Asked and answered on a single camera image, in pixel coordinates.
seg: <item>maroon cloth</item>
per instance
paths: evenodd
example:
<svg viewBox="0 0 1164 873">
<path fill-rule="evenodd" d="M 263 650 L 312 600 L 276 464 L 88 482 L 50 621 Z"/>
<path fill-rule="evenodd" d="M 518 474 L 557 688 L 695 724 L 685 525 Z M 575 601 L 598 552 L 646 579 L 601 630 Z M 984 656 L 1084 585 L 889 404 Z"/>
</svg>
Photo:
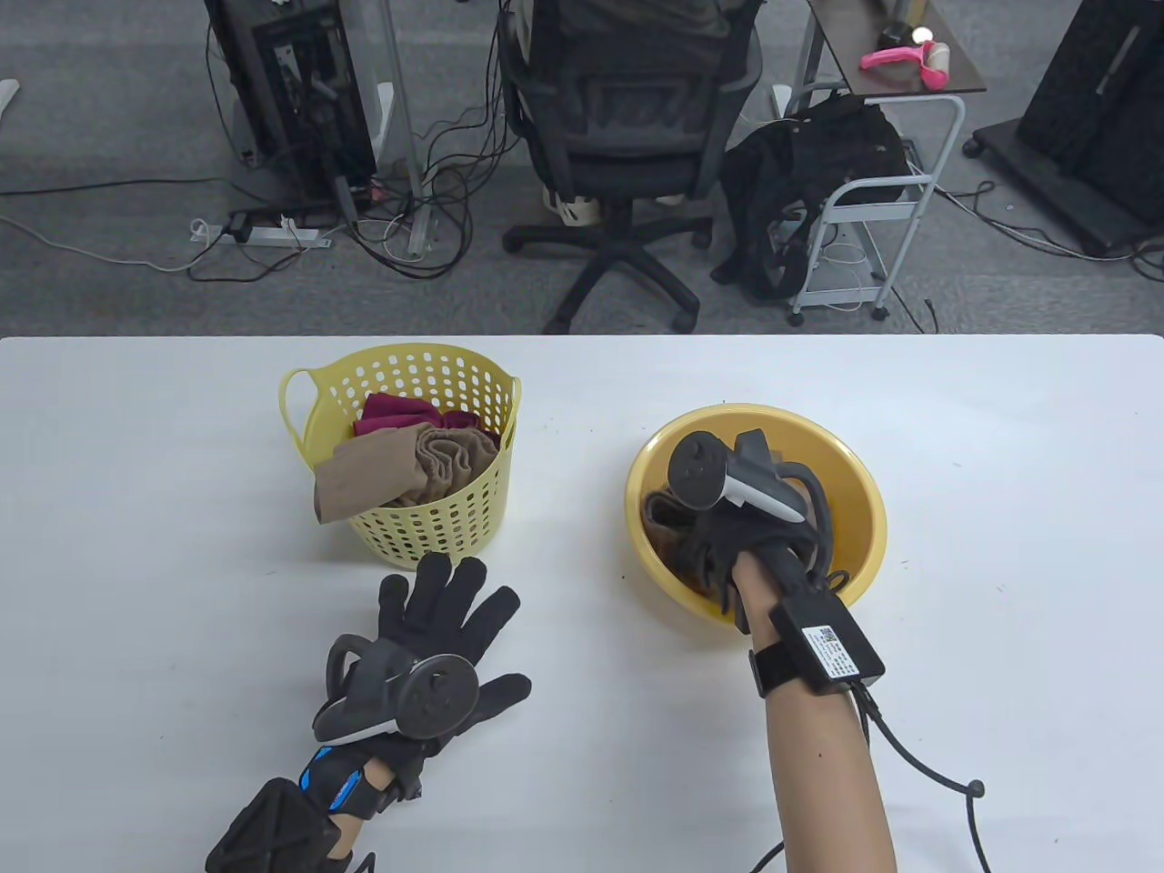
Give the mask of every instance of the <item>maroon cloth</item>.
<svg viewBox="0 0 1164 873">
<path fill-rule="evenodd" d="M 425 424 L 448 430 L 466 427 L 481 430 L 481 418 L 473 412 L 452 410 L 442 414 L 439 409 L 423 398 L 393 397 L 385 393 L 368 396 L 363 418 L 354 424 L 353 430 L 356 436 L 363 436 L 388 427 L 412 427 Z"/>
</svg>

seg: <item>forearm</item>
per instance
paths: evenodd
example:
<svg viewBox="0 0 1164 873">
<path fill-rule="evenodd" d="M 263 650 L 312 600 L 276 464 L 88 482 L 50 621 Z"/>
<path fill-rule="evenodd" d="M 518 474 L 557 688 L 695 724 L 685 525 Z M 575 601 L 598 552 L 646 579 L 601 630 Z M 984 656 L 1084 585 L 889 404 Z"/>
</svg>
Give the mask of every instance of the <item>forearm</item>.
<svg viewBox="0 0 1164 873">
<path fill-rule="evenodd" d="M 755 651 L 779 639 L 766 572 L 741 555 L 736 581 Z M 768 757 L 790 873 L 894 873 L 881 790 L 847 695 L 815 695 L 801 680 L 765 701 Z"/>
<path fill-rule="evenodd" d="M 392 783 L 395 776 L 384 764 L 372 758 L 364 765 L 364 779 L 372 788 L 383 792 Z M 335 860 L 347 858 L 356 843 L 356 837 L 363 830 L 364 821 L 349 815 L 335 815 L 332 816 L 332 821 L 340 829 L 340 839 L 327 857 Z"/>
</svg>

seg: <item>label sticker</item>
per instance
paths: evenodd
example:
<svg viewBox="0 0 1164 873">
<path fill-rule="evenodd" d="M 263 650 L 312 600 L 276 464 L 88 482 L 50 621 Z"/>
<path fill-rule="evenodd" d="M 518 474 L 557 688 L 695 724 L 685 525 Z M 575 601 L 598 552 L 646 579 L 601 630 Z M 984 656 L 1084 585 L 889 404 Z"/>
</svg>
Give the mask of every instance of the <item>label sticker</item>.
<svg viewBox="0 0 1164 873">
<path fill-rule="evenodd" d="M 824 672 L 829 674 L 829 679 L 850 679 L 858 675 L 857 665 L 830 625 L 805 627 L 803 633 L 804 639 L 816 652 Z"/>
</svg>

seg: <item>brown cloth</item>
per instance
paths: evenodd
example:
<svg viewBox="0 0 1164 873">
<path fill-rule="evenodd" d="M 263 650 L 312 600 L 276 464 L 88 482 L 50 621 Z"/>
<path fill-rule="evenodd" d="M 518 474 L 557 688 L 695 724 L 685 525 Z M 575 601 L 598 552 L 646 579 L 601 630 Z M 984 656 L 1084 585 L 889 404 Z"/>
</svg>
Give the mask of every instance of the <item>brown cloth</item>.
<svg viewBox="0 0 1164 873">
<path fill-rule="evenodd" d="M 375 431 L 336 446 L 331 460 L 315 467 L 319 523 L 352 518 L 424 488 L 428 475 L 417 457 L 417 440 L 425 430 L 432 425 Z"/>
<path fill-rule="evenodd" d="M 417 462 L 425 481 L 393 498 L 391 506 L 420 506 L 454 495 L 489 469 L 497 457 L 497 446 L 481 431 L 441 430 L 432 425 L 421 428 L 417 436 Z"/>
</svg>

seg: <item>folded fabric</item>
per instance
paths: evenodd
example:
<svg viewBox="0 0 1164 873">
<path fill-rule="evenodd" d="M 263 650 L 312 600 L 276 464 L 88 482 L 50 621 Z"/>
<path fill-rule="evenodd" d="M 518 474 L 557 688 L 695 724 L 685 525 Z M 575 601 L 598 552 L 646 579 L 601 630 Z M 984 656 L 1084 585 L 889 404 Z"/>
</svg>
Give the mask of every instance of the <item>folded fabric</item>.
<svg viewBox="0 0 1164 873">
<path fill-rule="evenodd" d="M 319 523 L 359 516 L 423 488 L 428 477 L 417 457 L 417 440 L 421 431 L 431 430 L 432 425 L 418 425 L 376 431 L 340 443 L 329 460 L 315 467 Z"/>
<path fill-rule="evenodd" d="M 417 436 L 416 454 L 425 481 L 395 498 L 391 506 L 420 506 L 456 494 L 489 469 L 497 446 L 481 431 L 425 426 Z"/>
<path fill-rule="evenodd" d="M 430 424 L 433 427 L 480 427 L 481 418 L 473 412 L 450 410 L 442 413 L 428 400 L 419 397 L 395 397 L 388 393 L 368 395 L 363 416 L 353 425 L 356 436 L 396 427 Z"/>
<path fill-rule="evenodd" d="M 698 594 L 707 595 L 709 589 L 689 566 L 684 545 L 695 530 L 695 510 L 688 509 L 668 489 L 653 491 L 643 502 L 643 530 L 651 541 L 651 547 L 676 579 Z"/>
</svg>

